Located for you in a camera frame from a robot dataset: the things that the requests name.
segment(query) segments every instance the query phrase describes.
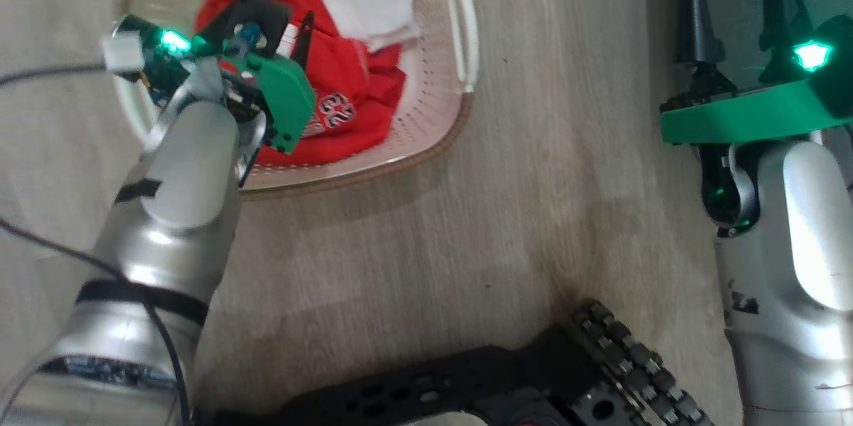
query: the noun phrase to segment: green plastic part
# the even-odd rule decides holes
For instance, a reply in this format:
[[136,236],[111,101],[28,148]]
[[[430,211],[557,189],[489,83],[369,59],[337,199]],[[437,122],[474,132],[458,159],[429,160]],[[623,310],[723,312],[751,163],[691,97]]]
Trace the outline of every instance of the green plastic part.
[[268,129],[271,147],[283,153],[293,152],[305,126],[311,121],[317,94],[302,68],[283,56],[272,59],[249,53],[246,61],[226,58],[241,71],[249,71],[258,81],[261,94],[272,116]]
[[835,118],[804,79],[661,115],[665,143],[746,143],[808,134],[853,121]]
[[193,39],[190,40],[189,52],[199,57],[219,55],[219,53],[222,53],[222,45],[208,43],[205,41],[205,38],[201,36],[194,36]]

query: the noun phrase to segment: green led light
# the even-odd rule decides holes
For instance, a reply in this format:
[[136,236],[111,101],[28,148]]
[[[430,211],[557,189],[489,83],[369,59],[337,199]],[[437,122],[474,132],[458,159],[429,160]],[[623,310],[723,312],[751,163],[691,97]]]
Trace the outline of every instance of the green led light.
[[710,190],[707,195],[708,201],[714,205],[722,205],[726,201],[726,192],[722,188]]
[[189,51],[190,46],[189,41],[174,31],[163,31],[161,43],[173,53]]
[[799,65],[810,73],[826,64],[829,59],[829,52],[832,52],[831,47],[823,46],[823,44],[815,41],[801,44],[794,49]]

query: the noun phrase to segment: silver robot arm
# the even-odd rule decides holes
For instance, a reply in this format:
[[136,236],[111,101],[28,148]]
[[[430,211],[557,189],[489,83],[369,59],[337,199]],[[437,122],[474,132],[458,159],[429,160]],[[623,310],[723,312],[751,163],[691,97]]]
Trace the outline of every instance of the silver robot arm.
[[758,221],[716,241],[744,425],[853,424],[853,207],[835,156],[778,143],[756,192]]
[[[161,115],[93,250],[150,287],[188,387],[247,168],[237,122],[223,104],[219,69],[200,67]],[[104,274],[89,278],[60,337],[9,394],[0,403],[4,426],[180,423],[165,342],[136,298]]]

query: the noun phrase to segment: basket handle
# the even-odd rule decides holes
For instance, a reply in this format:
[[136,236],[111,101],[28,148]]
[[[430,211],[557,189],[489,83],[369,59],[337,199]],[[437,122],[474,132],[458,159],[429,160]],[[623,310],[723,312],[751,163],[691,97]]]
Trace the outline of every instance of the basket handle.
[[116,94],[122,113],[125,114],[133,134],[140,143],[145,143],[149,131],[157,119],[157,108],[151,97],[145,91],[141,82],[131,83],[118,76],[113,76]]
[[[473,0],[449,0],[453,41],[456,46],[456,70],[465,83],[465,92],[472,93],[479,75],[479,30]],[[457,1],[461,7],[461,19]]]

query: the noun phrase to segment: black tape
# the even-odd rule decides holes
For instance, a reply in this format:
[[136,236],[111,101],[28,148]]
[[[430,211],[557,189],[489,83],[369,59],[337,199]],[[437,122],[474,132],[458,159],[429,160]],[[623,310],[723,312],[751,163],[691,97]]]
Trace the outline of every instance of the black tape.
[[162,181],[147,177],[141,179],[139,183],[125,184],[119,189],[119,194],[115,196],[115,202],[133,201],[141,196],[153,198],[157,194],[157,190],[161,184],[163,184]]
[[[204,326],[205,319],[207,319],[207,304],[204,304],[204,302],[192,296],[184,295],[184,293],[161,289],[160,287],[140,286],[143,287],[146,298],[151,302],[153,307],[177,314],[193,323],[197,323],[197,325]],[[96,280],[83,284],[74,304],[84,301],[138,303],[139,296],[138,292],[131,291],[118,281]]]

